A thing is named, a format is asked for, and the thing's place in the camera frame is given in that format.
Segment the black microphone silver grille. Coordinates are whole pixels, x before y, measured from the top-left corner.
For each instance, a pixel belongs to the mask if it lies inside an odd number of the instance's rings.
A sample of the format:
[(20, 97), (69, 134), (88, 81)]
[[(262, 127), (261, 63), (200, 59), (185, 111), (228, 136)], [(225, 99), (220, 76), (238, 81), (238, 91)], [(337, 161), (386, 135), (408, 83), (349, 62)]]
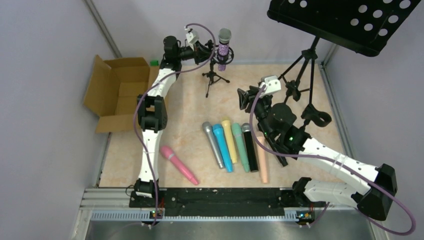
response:
[(248, 123), (241, 125), (241, 131), (244, 137), (244, 143), (247, 153), (247, 159), (249, 164), (249, 171), (252, 173), (258, 172), (258, 161), (256, 156), (255, 144), (252, 136), (251, 127)]

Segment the beige pink microphone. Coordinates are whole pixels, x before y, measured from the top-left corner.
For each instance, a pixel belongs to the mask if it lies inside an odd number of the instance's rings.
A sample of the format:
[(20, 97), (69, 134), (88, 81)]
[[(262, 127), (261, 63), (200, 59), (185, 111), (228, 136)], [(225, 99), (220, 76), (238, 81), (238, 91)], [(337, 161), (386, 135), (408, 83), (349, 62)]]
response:
[(269, 183), (269, 173), (268, 173), (268, 164), (267, 164), (267, 155), (266, 151), (261, 147), (261, 145), (264, 145), (265, 143), (265, 137), (263, 135), (260, 135), (257, 137), (257, 143), (256, 143), (256, 151), (257, 151), (257, 159), (259, 164), (259, 175), (261, 182), (263, 184)]

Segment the cream yellow microphone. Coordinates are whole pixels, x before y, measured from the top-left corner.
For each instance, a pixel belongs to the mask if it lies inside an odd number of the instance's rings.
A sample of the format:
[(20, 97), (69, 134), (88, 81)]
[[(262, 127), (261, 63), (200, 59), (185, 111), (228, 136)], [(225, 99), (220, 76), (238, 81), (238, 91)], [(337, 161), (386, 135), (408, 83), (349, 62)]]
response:
[(231, 162), (236, 164), (238, 162), (237, 150), (233, 138), (233, 133), (231, 129), (231, 121), (228, 117), (224, 117), (221, 121), (221, 125), (224, 130), (225, 140), (228, 147), (228, 152), (230, 155)]

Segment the mint green microphone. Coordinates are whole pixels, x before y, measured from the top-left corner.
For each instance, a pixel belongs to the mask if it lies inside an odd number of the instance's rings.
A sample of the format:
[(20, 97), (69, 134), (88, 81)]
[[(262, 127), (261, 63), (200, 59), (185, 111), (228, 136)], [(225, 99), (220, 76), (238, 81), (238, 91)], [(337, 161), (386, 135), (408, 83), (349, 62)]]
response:
[(249, 160), (247, 155), (246, 146), (243, 139), (241, 126), (238, 123), (231, 124), (232, 135), (236, 141), (238, 153), (241, 160), (241, 165), (246, 173), (250, 172)]

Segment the black round-base stand with clip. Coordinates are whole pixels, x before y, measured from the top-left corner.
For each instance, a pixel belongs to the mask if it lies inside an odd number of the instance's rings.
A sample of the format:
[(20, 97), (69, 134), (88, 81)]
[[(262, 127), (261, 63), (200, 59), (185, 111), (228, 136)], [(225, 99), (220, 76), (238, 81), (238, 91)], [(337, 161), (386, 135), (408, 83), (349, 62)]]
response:
[(301, 98), (301, 92), (299, 91), (296, 85), (296, 81), (292, 80), (292, 81), (286, 82), (285, 87), (286, 87), (286, 93), (285, 93), (286, 97), (284, 102), (286, 103), (289, 97), (292, 97), (294, 101), (298, 102)]

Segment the teal blue microphone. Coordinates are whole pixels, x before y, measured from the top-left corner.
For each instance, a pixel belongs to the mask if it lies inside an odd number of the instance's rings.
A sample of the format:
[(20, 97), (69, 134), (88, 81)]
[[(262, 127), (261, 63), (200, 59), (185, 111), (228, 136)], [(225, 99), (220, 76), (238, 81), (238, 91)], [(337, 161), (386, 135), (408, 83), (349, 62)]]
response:
[(229, 149), (227, 146), (227, 142), (225, 139), (224, 129), (221, 124), (214, 124), (212, 126), (213, 134), (217, 140), (218, 147), (221, 153), (222, 161), (224, 164), (224, 167), (228, 173), (232, 173), (233, 170), (233, 164), (232, 160), (230, 158)]

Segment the black shock mount tripod stand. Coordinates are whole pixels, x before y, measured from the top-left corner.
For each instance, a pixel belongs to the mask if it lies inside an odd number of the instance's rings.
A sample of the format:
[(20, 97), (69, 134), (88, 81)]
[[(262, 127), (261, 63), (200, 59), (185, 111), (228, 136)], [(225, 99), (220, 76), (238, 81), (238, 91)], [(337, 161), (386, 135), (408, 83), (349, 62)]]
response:
[[(218, 54), (218, 48), (219, 48), (219, 43), (213, 45), (212, 43), (208, 43), (208, 46), (214, 46), (216, 47), (216, 50), (213, 51), (213, 57), (209, 62), (209, 71), (208, 72), (204, 72), (202, 73), (203, 77), (208, 78), (208, 85), (207, 85), (207, 90), (206, 90), (206, 94), (205, 97), (208, 98), (209, 97), (209, 92), (210, 92), (210, 87), (216, 83), (218, 83), (219, 81), (224, 81), (227, 84), (229, 84), (231, 81), (220, 76), (217, 71), (218, 71), (218, 60), (217, 60), (217, 54)], [(228, 60), (226, 62), (226, 67), (227, 65), (229, 65), (230, 63), (232, 63), (234, 60), (234, 51), (233, 49), (229, 46), (229, 53), (228, 53)]]

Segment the black round-base stand with holder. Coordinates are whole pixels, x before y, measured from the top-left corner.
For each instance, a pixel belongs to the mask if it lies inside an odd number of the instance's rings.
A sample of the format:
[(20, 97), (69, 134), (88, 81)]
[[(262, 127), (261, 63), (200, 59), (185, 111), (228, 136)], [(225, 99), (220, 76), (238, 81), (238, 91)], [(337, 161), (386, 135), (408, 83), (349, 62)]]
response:
[(305, 130), (306, 126), (313, 122), (316, 126), (324, 128), (332, 122), (332, 117), (329, 113), (317, 110), (312, 103), (309, 103), (301, 114), (304, 120), (301, 130)]

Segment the silver grey microphone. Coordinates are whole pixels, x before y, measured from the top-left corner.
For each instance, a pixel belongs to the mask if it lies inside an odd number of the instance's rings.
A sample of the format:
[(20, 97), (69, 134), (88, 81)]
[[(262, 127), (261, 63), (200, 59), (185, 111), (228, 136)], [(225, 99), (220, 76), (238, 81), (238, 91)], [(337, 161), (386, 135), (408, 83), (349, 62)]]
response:
[(215, 161), (218, 165), (218, 168), (224, 169), (225, 165), (224, 165), (224, 162), (223, 162), (223, 159), (222, 159), (222, 155), (221, 155), (219, 145), (217, 143), (216, 137), (215, 137), (214, 132), (213, 132), (212, 124), (209, 121), (203, 122), (202, 123), (202, 130), (203, 130), (203, 132), (204, 132), (204, 134), (205, 134), (205, 136), (206, 136), (206, 138), (209, 142), (209, 145), (210, 145), (211, 150), (213, 152), (213, 155), (214, 155)]

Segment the purple glitter microphone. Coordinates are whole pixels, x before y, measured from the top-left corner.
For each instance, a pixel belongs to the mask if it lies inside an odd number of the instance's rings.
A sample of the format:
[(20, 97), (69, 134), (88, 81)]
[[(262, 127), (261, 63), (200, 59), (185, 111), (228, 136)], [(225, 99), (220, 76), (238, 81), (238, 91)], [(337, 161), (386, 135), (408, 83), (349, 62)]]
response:
[(232, 38), (232, 33), (228, 28), (221, 28), (218, 33), (218, 53), (216, 59), (218, 60), (218, 71), (223, 72), (226, 70), (226, 62), (229, 55), (229, 42)]

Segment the brown cardboard box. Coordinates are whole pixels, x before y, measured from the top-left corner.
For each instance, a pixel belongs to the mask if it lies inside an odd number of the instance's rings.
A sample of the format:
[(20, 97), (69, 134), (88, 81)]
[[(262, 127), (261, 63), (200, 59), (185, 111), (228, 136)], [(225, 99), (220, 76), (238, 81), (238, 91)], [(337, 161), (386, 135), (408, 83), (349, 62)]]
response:
[(95, 133), (133, 130), (137, 98), (153, 85), (159, 67), (143, 57), (94, 58), (83, 105), (99, 117)]

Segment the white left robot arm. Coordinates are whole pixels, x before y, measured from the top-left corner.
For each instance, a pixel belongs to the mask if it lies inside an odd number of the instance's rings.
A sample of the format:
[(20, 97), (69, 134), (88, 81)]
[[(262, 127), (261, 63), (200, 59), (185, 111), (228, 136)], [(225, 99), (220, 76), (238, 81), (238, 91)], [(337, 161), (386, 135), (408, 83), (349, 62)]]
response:
[(186, 45), (174, 36), (163, 40), (164, 54), (157, 68), (155, 81), (137, 97), (135, 133), (142, 144), (141, 168), (130, 194), (129, 207), (157, 208), (159, 206), (158, 156), (162, 134), (168, 123), (165, 97), (182, 70), (182, 62), (194, 60), (198, 66), (211, 60), (217, 46), (214, 38), (202, 44), (198, 39), (187, 39)]

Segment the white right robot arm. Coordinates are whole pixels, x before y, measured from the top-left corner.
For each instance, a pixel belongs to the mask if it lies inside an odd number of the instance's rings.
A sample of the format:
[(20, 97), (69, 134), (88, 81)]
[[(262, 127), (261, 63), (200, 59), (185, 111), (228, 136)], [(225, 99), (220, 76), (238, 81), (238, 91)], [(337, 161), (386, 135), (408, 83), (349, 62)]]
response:
[(333, 202), (357, 208), (363, 215), (385, 221), (398, 190), (395, 169), (382, 164), (375, 166), (333, 150), (296, 127), (296, 116), (283, 103), (273, 103), (273, 93), (266, 86), (251, 86), (237, 90), (239, 108), (257, 120), (265, 143), (259, 148), (282, 158), (311, 164), (340, 180), (340, 183), (302, 177), (294, 182), (296, 197), (308, 202)]

